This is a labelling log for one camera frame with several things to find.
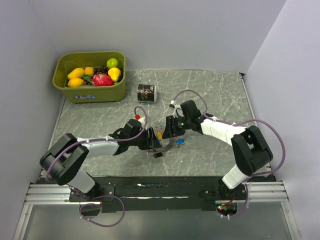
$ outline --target gray wall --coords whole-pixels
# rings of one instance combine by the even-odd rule
[[[257,117],[283,137],[283,180],[302,239],[320,238],[320,2],[288,0],[250,66],[245,83]],[[266,131],[280,159],[279,143]]]
[[[285,0],[30,0],[60,54],[117,50],[128,68],[246,72]]]
[[[1,1],[0,31],[0,238],[9,240],[62,96],[51,82],[58,52],[28,1]]]

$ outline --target robotic arm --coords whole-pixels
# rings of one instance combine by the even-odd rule
[[[201,114],[193,100],[182,103],[179,108],[182,110],[182,116],[174,114],[166,117],[163,139],[183,136],[186,130],[191,129],[232,146],[236,164],[219,181],[218,191],[222,197],[233,194],[238,185],[273,159],[273,154],[258,127],[245,128],[212,121]],[[50,175],[60,186],[68,184],[89,198],[96,197],[99,194],[99,184],[88,173],[80,170],[84,160],[102,155],[118,155],[127,151],[130,146],[137,146],[140,150],[161,148],[152,127],[143,129],[139,137],[134,137],[142,130],[144,123],[144,117],[130,119],[123,128],[105,138],[95,139],[94,142],[67,133],[41,158],[40,165],[47,171],[66,148],[81,142],[82,144],[69,149],[54,164]]]

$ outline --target marble table top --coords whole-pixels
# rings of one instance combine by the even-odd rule
[[[137,101],[138,84],[157,86],[156,103]],[[184,89],[203,96],[208,113],[230,122],[253,118],[241,76],[237,72],[206,70],[141,70],[126,72],[126,97],[121,102],[72,104],[65,101],[54,135],[55,143],[63,134],[80,138],[106,136],[134,118],[134,107],[144,107],[150,116],[149,126],[165,125],[172,115],[173,97]],[[194,100],[203,111],[202,101],[193,93],[183,93],[177,103]],[[117,156],[86,159],[82,170],[93,176],[223,176],[235,164],[232,147],[210,136],[189,130],[185,144],[172,148],[163,157],[130,147]]]

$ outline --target olive green basket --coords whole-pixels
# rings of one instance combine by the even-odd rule
[[[67,75],[75,68],[106,66],[115,58],[123,69],[122,80],[112,86],[68,87]],[[126,58],[116,51],[74,52],[62,56],[55,68],[53,85],[72,103],[119,102],[126,95]]]

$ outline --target blue object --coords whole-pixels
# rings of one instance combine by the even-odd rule
[[[177,145],[181,145],[181,144],[184,144],[185,143],[185,140],[184,139],[179,139],[175,142]]]

